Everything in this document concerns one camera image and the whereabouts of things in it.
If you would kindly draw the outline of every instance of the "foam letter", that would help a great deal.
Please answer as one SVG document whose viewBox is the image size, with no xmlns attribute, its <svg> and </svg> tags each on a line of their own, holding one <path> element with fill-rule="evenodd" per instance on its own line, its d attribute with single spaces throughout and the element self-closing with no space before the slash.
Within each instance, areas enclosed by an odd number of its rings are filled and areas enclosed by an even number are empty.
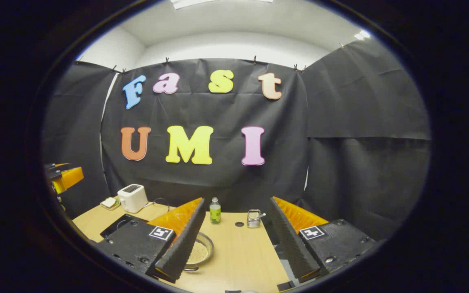
<svg viewBox="0 0 469 293">
<path fill-rule="evenodd" d="M 146 76 L 141 75 L 138 78 L 135 78 L 132 82 L 128 85 L 123 87 L 123 91 L 126 92 L 126 110 L 130 109 L 131 107 L 135 106 L 140 102 L 140 98 L 136 94 L 142 93 L 142 85 L 141 82 L 146 81 Z"/>
<path fill-rule="evenodd" d="M 175 93 L 178 89 L 177 82 L 180 76 L 176 73 L 162 74 L 158 80 L 159 82 L 153 85 L 153 91 L 156 93 Z"/>
<path fill-rule="evenodd" d="M 281 92 L 277 92 L 275 84 L 281 85 L 281 79 L 275 78 L 274 73 L 269 72 L 258 76 L 258 80 L 262 81 L 262 92 L 266 98 L 277 100 L 281 98 Z"/>
<path fill-rule="evenodd" d="M 209 157 L 209 139 L 213 128 L 209 126 L 199 126 L 191 139 L 188 139 L 186 132 L 182 126 L 169 126 L 169 154 L 166 157 L 166 162 L 178 163 L 180 157 L 177 155 L 177 150 L 184 162 L 188 162 L 193 150 L 195 156 L 191 159 L 197 165 L 209 165 L 213 162 Z"/>
<path fill-rule="evenodd" d="M 133 127 L 123 127 L 121 133 L 123 134 L 123 140 L 121 142 L 121 149 L 124 157 L 132 161 L 140 161 L 146 156 L 147 152 L 147 135 L 151 132 L 149 127 L 139 127 L 138 133 L 140 134 L 140 142 L 138 143 L 138 151 L 134 152 L 131 150 L 131 136 L 135 132 Z"/>
<path fill-rule="evenodd" d="M 211 74 L 209 90 L 212 93 L 229 93 L 233 89 L 235 74 L 231 70 L 216 70 Z"/>
<path fill-rule="evenodd" d="M 265 159 L 260 155 L 260 137 L 264 132 L 262 127 L 242 128 L 245 135 L 245 157 L 242 158 L 242 165 L 259 166 L 265 163 Z"/>
</svg>

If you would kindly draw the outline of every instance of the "ceiling light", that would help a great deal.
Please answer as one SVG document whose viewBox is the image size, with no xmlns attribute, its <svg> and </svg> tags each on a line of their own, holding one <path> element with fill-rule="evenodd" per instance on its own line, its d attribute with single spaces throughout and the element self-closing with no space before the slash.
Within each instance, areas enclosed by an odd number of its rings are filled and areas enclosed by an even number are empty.
<svg viewBox="0 0 469 293">
<path fill-rule="evenodd" d="M 171 3 L 173 3 L 173 7 L 175 9 L 180 9 L 180 8 L 188 7 L 191 5 L 212 2 L 212 1 L 219 1 L 219 0 L 171 0 Z M 255 1 L 268 2 L 268 3 L 273 2 L 273 0 L 255 0 Z"/>
<path fill-rule="evenodd" d="M 363 37 L 370 37 L 370 34 L 367 33 L 367 32 L 364 31 L 364 30 L 361 30 L 361 31 L 359 32 L 359 34 L 362 35 Z"/>
</svg>

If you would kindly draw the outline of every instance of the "grain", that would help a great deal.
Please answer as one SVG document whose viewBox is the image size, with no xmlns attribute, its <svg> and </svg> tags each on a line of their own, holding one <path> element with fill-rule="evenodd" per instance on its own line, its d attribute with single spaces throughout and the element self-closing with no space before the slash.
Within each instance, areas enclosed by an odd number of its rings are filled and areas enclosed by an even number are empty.
<svg viewBox="0 0 469 293">
<path fill-rule="evenodd" d="M 207 248 L 202 243 L 195 241 L 195 245 L 193 246 L 188 258 L 188 263 L 199 263 L 204 261 L 207 256 Z"/>
</svg>

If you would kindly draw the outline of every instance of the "metal bowl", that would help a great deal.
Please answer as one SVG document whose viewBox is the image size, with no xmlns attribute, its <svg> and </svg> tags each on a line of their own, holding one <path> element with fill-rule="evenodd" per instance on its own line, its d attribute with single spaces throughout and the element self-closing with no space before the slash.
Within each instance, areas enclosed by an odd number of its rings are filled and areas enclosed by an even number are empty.
<svg viewBox="0 0 469 293">
<path fill-rule="evenodd" d="M 205 248 L 207 249 L 207 257 L 204 260 L 199 261 L 197 263 L 186 263 L 186 267 L 184 268 L 184 271 L 196 271 L 197 269 L 199 269 L 198 267 L 199 264 L 206 262 L 207 260 L 211 258 L 211 256 L 213 256 L 213 251 L 215 247 L 209 237 L 207 237 L 202 232 L 199 232 L 197 234 L 197 239 L 195 240 L 195 242 L 201 243 L 205 246 Z"/>
</svg>

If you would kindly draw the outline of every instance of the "white wall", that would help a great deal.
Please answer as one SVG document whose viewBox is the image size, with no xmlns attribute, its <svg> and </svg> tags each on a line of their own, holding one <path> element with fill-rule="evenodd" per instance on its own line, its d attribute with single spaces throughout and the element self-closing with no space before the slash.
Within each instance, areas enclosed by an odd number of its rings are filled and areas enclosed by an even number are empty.
<svg viewBox="0 0 469 293">
<path fill-rule="evenodd" d="M 124 28 L 117 26 L 97 39 L 80 54 L 81 61 L 95 63 L 122 71 L 136 68 L 138 58 L 144 53 L 145 46 Z"/>
<path fill-rule="evenodd" d="M 313 44 L 249 32 L 205 33 L 180 37 L 148 47 L 135 67 L 196 58 L 234 58 L 275 63 L 287 67 L 311 65 L 329 52 Z"/>
</svg>

